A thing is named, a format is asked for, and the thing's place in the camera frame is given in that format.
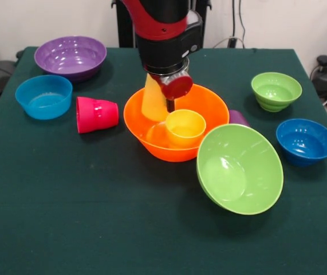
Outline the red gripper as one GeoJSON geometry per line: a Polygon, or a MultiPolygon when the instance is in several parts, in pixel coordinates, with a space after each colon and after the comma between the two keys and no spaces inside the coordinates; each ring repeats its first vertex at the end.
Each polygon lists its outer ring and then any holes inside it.
{"type": "Polygon", "coordinates": [[[193,85],[193,80],[188,73],[175,73],[172,75],[158,76],[151,74],[166,98],[167,112],[175,111],[175,99],[185,96],[193,85]]]}

